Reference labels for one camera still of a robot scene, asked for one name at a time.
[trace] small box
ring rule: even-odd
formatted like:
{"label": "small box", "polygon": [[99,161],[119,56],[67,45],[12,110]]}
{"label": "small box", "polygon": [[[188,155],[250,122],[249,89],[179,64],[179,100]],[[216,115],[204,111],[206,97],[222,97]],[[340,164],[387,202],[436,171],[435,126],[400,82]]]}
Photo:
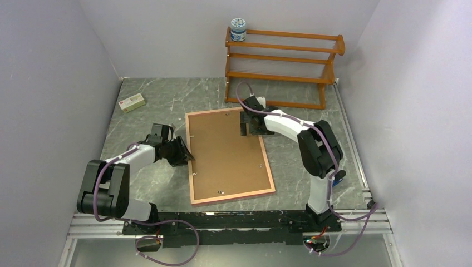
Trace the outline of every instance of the small box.
{"label": "small box", "polygon": [[118,104],[120,105],[123,112],[128,113],[146,104],[146,102],[144,101],[144,98],[142,97],[141,93],[138,93],[137,95],[128,97],[125,100],[121,100]]}

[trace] floor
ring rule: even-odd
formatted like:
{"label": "floor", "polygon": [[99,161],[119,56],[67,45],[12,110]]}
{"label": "floor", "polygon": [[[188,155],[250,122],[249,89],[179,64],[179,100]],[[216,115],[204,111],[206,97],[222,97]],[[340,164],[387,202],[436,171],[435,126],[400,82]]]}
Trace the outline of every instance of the floor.
{"label": "floor", "polygon": [[[232,82],[234,96],[235,84]],[[252,80],[256,96],[269,100],[318,102],[315,85],[306,83]],[[176,134],[185,139],[185,113],[237,107],[224,102],[224,78],[130,78],[124,79],[118,100],[142,93],[146,105],[129,113],[115,107],[101,158],[107,159],[125,151],[133,142],[143,140],[153,123],[174,124]],[[249,96],[247,89],[242,96]],[[360,173],[345,131],[340,103],[333,88],[326,90],[327,108],[308,110],[281,109],[308,121],[326,120],[338,138],[344,152],[341,168],[344,180],[333,189],[335,209],[365,208]],[[239,201],[192,206],[190,204],[188,167],[172,168],[158,161],[131,177],[130,195],[141,201],[157,204],[161,211],[241,211],[304,209],[309,198],[309,174],[305,171],[298,145],[281,135],[264,136],[269,164],[276,187],[271,195]]]}

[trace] wooden frame border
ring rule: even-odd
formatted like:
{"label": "wooden frame border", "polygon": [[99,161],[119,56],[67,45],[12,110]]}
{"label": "wooden frame border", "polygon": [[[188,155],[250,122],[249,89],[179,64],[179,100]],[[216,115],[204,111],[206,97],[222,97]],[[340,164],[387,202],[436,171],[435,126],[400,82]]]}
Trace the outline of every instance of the wooden frame border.
{"label": "wooden frame border", "polygon": [[[220,110],[207,110],[207,111],[198,111],[198,112],[190,112],[185,114],[185,128],[186,128],[186,136],[187,136],[187,147],[191,152],[191,144],[190,144],[190,127],[189,127],[189,117],[196,116],[196,115],[203,115],[208,113],[219,113],[219,112],[228,112],[228,111],[243,111],[241,107],[232,107],[232,108],[223,108]],[[194,193],[194,186],[193,186],[193,171],[192,171],[192,161],[189,161],[189,184],[190,184],[190,203],[194,204],[203,204],[203,203],[210,203],[222,200],[230,200],[230,199],[238,199],[241,197],[248,197],[248,196],[257,196],[263,195],[268,193],[273,193],[276,191],[276,187],[274,184],[274,180],[272,178],[271,167],[269,166],[269,160],[267,159],[267,152],[266,146],[264,145],[264,140],[262,136],[259,136],[259,143],[260,148],[262,149],[262,156],[264,158],[265,169],[267,170],[267,176],[269,177],[269,183],[271,185],[270,189],[258,190],[258,191],[251,191],[246,193],[240,194],[233,194],[233,195],[226,195],[226,196],[217,196],[217,197],[209,197],[207,199],[199,199],[195,200],[195,193]]]}
{"label": "wooden frame border", "polygon": [[[282,102],[282,101],[267,101],[268,105],[283,106],[283,107],[298,107],[298,108],[313,108],[324,110],[326,108],[326,97],[325,88],[326,85],[331,85],[335,82],[335,73],[333,70],[333,63],[335,55],[344,55],[346,50],[344,39],[342,35],[330,36],[330,35],[319,35],[319,34],[305,34],[305,33],[293,33],[293,32],[275,32],[275,31],[258,31],[254,29],[248,29],[247,34],[267,35],[267,36],[281,36],[281,37],[294,37],[294,38],[308,38],[308,39],[320,39],[327,41],[335,41],[333,48],[318,48],[318,47],[301,47],[301,46],[283,46],[278,44],[266,44],[266,43],[250,43],[250,42],[233,42],[230,40],[230,27],[226,32],[225,46],[228,48],[227,61],[225,67],[226,77],[226,91],[224,95],[225,102],[238,103],[238,100],[234,97],[229,96],[230,90],[230,78],[252,78],[261,80],[275,80],[275,81],[291,81],[291,82],[307,82],[317,83],[319,93],[319,104],[308,104],[308,103],[293,103],[293,102]],[[274,49],[285,49],[285,50],[296,50],[296,51],[311,51],[311,52],[322,52],[329,53],[328,60],[314,60],[309,58],[297,58],[297,57],[274,57],[264,55],[253,55],[253,54],[241,54],[231,53],[231,46],[244,46],[244,47],[261,47],[261,48],[274,48]],[[320,78],[312,77],[296,77],[296,76],[281,76],[281,75],[265,75],[258,73],[244,73],[234,72],[230,70],[231,58],[251,58],[255,60],[272,60],[272,61],[286,61],[286,62],[299,62],[299,63],[310,63],[310,64],[322,64],[324,65],[323,71]]]}

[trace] white wall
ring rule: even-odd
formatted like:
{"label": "white wall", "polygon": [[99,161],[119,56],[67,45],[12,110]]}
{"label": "white wall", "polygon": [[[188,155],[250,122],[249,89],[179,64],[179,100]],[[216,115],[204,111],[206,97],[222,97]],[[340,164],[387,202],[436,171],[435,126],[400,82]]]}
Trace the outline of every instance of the white wall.
{"label": "white wall", "polygon": [[0,266],[57,266],[119,84],[77,0],[0,2]]}
{"label": "white wall", "polygon": [[382,0],[341,95],[405,266],[471,266],[472,3]]}
{"label": "white wall", "polygon": [[120,77],[224,77],[229,22],[342,34],[346,55],[378,0],[80,0]]}

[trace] cable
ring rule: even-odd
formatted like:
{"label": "cable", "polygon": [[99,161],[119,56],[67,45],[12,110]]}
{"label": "cable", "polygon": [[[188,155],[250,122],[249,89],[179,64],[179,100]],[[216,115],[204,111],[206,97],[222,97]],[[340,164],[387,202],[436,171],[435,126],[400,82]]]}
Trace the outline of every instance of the cable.
{"label": "cable", "polygon": [[367,223],[368,223],[369,218],[370,218],[370,215],[367,216],[366,222],[364,223],[364,226],[362,227],[361,232],[357,235],[356,239],[354,240],[354,242],[352,242],[352,244],[351,244],[351,246],[349,246],[349,248],[345,249],[345,250],[342,251],[342,252],[338,252],[338,253],[330,253],[330,254],[320,253],[319,256],[323,256],[323,257],[337,257],[337,256],[344,255],[344,254],[348,253],[349,251],[351,251],[351,250],[357,245],[357,243],[359,242],[359,240],[361,240],[361,237],[362,237],[362,235],[364,234],[364,231],[366,230],[366,227],[367,227]]}
{"label": "cable", "polygon": [[320,239],[315,240],[306,240],[303,242],[305,248],[309,251],[309,253],[322,253],[323,251],[327,251],[330,247],[330,239],[329,236],[324,236],[324,242]]}
{"label": "cable", "polygon": [[[99,175],[97,176],[97,181],[95,182],[95,188],[94,188],[94,201],[93,201],[93,210],[94,210],[94,217],[97,221],[99,222],[103,222],[103,221],[106,221],[106,220],[109,220],[111,219],[110,217],[106,217],[106,218],[100,218],[99,217],[99,213],[98,213],[98,207],[97,207],[97,202],[98,202],[98,193],[99,193],[99,186],[100,186],[100,182],[102,180],[102,177],[105,173],[105,171],[108,169],[108,167],[115,163],[116,161],[119,161],[121,160],[122,158],[124,157],[128,157],[130,156],[131,154],[133,154],[134,152],[138,151],[139,150],[139,145],[137,143],[133,143],[131,145],[128,146],[128,151],[124,152],[123,154],[117,156],[117,157],[114,157],[112,160],[110,160],[109,162],[107,162],[107,164],[105,164],[105,166],[101,169]],[[183,261],[181,263],[175,263],[175,264],[172,264],[172,263],[164,263],[162,261],[158,261],[152,257],[148,257],[147,255],[145,255],[144,253],[138,251],[137,249],[137,245],[140,241],[144,240],[144,239],[155,239],[155,240],[158,240],[158,241],[161,241],[161,238],[158,238],[157,236],[152,236],[152,235],[147,235],[147,236],[143,236],[141,237],[140,239],[138,239],[135,243],[135,249],[136,249],[136,255],[140,255],[142,256],[143,258],[145,259],[148,259],[150,261],[153,261],[155,263],[158,263],[158,264],[161,264],[161,265],[165,265],[165,266],[181,266],[181,265],[184,265],[184,264],[187,264],[189,261],[191,261],[197,251],[198,251],[198,247],[200,245],[200,237],[198,236],[198,232],[197,230],[195,229],[195,227],[193,227],[192,224],[186,222],[186,221],[182,221],[182,220],[167,220],[167,221],[161,221],[161,222],[154,222],[154,223],[149,223],[149,222],[145,222],[145,221],[137,221],[137,220],[131,220],[132,223],[135,223],[135,224],[141,224],[141,225],[145,225],[145,226],[157,226],[157,225],[161,225],[161,224],[168,224],[168,223],[183,223],[183,224],[187,224],[192,230],[193,232],[195,232],[195,236],[196,236],[196,247],[195,247],[195,251],[193,252],[193,254],[186,260],[186,261]]]}
{"label": "cable", "polygon": [[330,147],[328,141],[326,140],[324,134],[323,134],[318,128],[314,127],[313,125],[310,125],[310,124],[307,124],[307,123],[304,123],[304,122],[302,123],[302,121],[301,121],[300,119],[298,119],[298,118],[296,118],[296,117],[293,117],[293,116],[291,116],[291,115],[288,115],[288,114],[283,114],[283,115],[281,115],[281,114],[278,114],[278,113],[259,111],[259,110],[255,110],[255,109],[252,109],[252,108],[248,107],[246,104],[243,103],[243,101],[241,101],[241,98],[239,97],[239,89],[240,89],[240,86],[241,86],[242,84],[245,84],[245,85],[247,85],[247,86],[249,87],[251,96],[253,96],[254,93],[253,93],[253,90],[252,90],[250,84],[247,82],[247,80],[242,80],[242,81],[240,81],[240,82],[238,83],[238,85],[236,86],[236,98],[238,99],[239,104],[241,104],[241,106],[243,106],[246,110],[249,110],[249,111],[251,111],[251,112],[258,113],[258,114],[264,114],[264,115],[270,115],[270,116],[282,116],[282,117],[285,117],[285,118],[289,118],[289,119],[291,119],[291,120],[293,120],[293,121],[295,121],[295,122],[298,122],[298,123],[302,124],[302,125],[305,126],[305,127],[309,127],[309,128],[311,128],[311,129],[315,130],[316,133],[320,136],[320,138],[321,138],[321,140],[323,141],[323,144],[325,145],[325,147],[326,147],[326,149],[327,149],[327,151],[328,151],[328,154],[330,155],[330,158],[331,158],[331,160],[333,161],[333,164],[334,164],[334,166],[335,166],[335,171],[332,172],[332,173],[330,174],[329,178],[328,178],[329,183],[328,183],[328,191],[327,191],[327,196],[326,196],[326,197],[327,197],[326,202],[328,203],[328,207],[329,207],[331,213],[333,213],[336,217],[338,217],[338,218],[340,218],[340,219],[342,219],[342,220],[344,220],[344,221],[359,221],[359,220],[362,220],[362,219],[364,219],[364,218],[367,218],[367,219],[366,219],[366,222],[364,223],[364,227],[362,228],[361,232],[360,232],[359,235],[357,236],[357,238],[356,238],[356,240],[354,241],[354,243],[353,243],[348,249],[346,249],[345,251],[343,251],[343,252],[341,252],[341,253],[335,253],[335,254],[321,254],[321,253],[320,253],[320,255],[323,255],[323,256],[339,256],[339,255],[343,255],[344,253],[347,253],[348,251],[350,251],[350,250],[354,247],[354,245],[357,244],[357,242],[358,242],[358,241],[360,240],[360,238],[362,237],[362,234],[364,233],[364,230],[365,230],[365,228],[366,228],[366,226],[367,226],[367,223],[368,223],[368,220],[369,220],[370,216],[378,209],[378,204],[375,203],[375,204],[373,205],[373,207],[371,208],[371,210],[370,210],[366,215],[363,215],[363,216],[360,216],[360,217],[354,218],[354,219],[345,218],[345,217],[341,216],[340,214],[338,214],[337,212],[335,212],[334,209],[333,209],[333,207],[331,206],[331,201],[330,201],[330,200],[331,200],[331,193],[332,193],[333,181],[334,181],[334,178],[333,178],[333,177],[335,176],[335,174],[337,174],[337,173],[339,172],[339,164],[338,164],[338,162],[336,161],[336,158],[335,158],[335,156],[334,156],[334,154],[333,154],[333,151],[331,150],[331,147]]}
{"label": "cable", "polygon": [[[356,210],[357,210],[357,209],[353,209],[353,210],[349,213],[349,216],[350,216],[354,211],[356,211]],[[330,248],[329,248],[328,250],[326,250],[326,252],[334,250],[335,247],[338,245],[338,242],[339,242],[339,240],[341,239],[341,237],[342,237],[342,232],[339,233],[338,237],[336,238],[336,242],[335,242],[334,246],[330,246]]]}
{"label": "cable", "polygon": [[145,239],[154,239],[154,240],[158,240],[158,241],[161,241],[162,243],[162,238],[159,238],[157,236],[153,236],[153,235],[147,235],[147,236],[143,236],[141,237],[140,239],[138,239],[136,242],[135,242],[135,250],[136,250],[136,255],[140,255],[141,257],[145,258],[145,259],[148,259],[152,262],[155,262],[155,263],[158,263],[158,264],[161,264],[161,265],[165,265],[165,266],[181,266],[181,265],[184,265],[184,264],[187,264],[189,261],[191,261],[197,251],[198,251],[198,247],[200,245],[200,237],[198,236],[198,232],[196,230],[195,227],[193,227],[192,224],[186,222],[186,221],[182,221],[182,220],[167,220],[167,221],[161,221],[161,222],[155,222],[155,223],[147,223],[147,222],[143,222],[143,221],[136,221],[136,220],[131,220],[131,222],[133,223],[136,223],[136,224],[142,224],[142,225],[146,225],[146,226],[157,226],[157,225],[161,225],[161,224],[168,224],[168,223],[183,223],[183,224],[187,224],[192,230],[193,232],[195,232],[195,236],[196,236],[196,247],[195,247],[195,251],[193,252],[193,254],[185,261],[182,261],[181,263],[164,263],[162,261],[158,261],[152,257],[149,257],[147,255],[145,255],[144,253],[140,252],[137,248],[137,245],[139,244],[140,241],[142,240],[145,240]]}
{"label": "cable", "polygon": [[312,236],[311,239],[318,239],[320,238],[322,235],[324,235],[326,233],[326,230],[328,230],[328,226],[325,226],[323,228],[323,231],[321,231],[321,233],[319,235],[315,235],[315,236]]}

